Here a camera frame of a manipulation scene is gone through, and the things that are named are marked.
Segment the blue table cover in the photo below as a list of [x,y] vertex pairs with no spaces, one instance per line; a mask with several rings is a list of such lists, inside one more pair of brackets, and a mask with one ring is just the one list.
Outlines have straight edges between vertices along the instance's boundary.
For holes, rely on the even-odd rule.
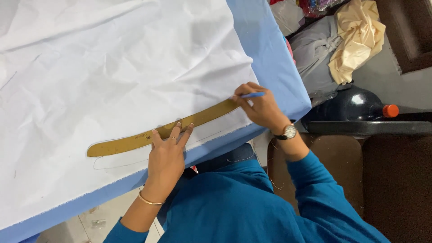
[[[311,103],[303,82],[286,47],[285,38],[276,24],[267,0],[227,0],[234,16],[234,29],[246,54],[253,58],[252,69],[260,85],[270,89],[282,111],[299,120]],[[251,124],[209,141],[186,153],[186,164],[192,166],[229,152],[265,131]],[[66,204],[0,230],[1,243],[17,243],[56,224],[98,206],[144,184],[147,170]]]

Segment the woman's left hand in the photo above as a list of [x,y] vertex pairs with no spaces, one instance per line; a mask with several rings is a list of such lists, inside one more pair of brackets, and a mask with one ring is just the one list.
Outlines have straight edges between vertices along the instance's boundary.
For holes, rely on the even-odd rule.
[[149,155],[149,177],[141,196],[154,203],[164,202],[184,171],[183,150],[191,136],[194,125],[190,124],[178,139],[180,122],[172,129],[170,137],[163,141],[153,130],[152,151]]

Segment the gold curved ruler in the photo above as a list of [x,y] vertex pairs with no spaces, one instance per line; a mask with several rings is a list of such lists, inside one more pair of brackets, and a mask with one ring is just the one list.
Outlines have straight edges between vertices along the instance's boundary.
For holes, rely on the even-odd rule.
[[[231,99],[227,99],[201,112],[190,115],[186,118],[172,122],[165,126],[156,128],[156,130],[159,132],[162,139],[166,139],[171,134],[171,130],[177,124],[177,122],[181,122],[181,130],[185,131],[190,123],[193,123],[194,126],[197,127],[206,122],[221,117],[233,111],[237,107],[238,105],[234,101],[232,101]],[[141,148],[153,142],[152,135],[152,131],[146,131],[131,137],[124,137],[116,140],[93,144],[87,150],[87,156],[107,156]]]

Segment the watch face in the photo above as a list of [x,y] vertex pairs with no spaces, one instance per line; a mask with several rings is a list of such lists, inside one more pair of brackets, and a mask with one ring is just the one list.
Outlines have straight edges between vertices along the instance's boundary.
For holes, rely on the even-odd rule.
[[286,127],[284,135],[287,138],[293,138],[295,137],[296,133],[297,133],[297,129],[294,126],[290,125]]

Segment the blue sleeve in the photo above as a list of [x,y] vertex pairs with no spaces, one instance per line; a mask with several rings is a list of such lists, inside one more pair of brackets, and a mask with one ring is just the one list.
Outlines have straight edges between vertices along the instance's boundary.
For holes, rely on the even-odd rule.
[[312,151],[304,159],[287,162],[287,165],[296,188],[295,198],[300,216],[343,239],[354,238],[356,242],[389,242],[357,214],[345,199],[342,187],[337,185]]
[[103,243],[144,243],[149,232],[135,232],[123,226],[120,219],[109,232]]

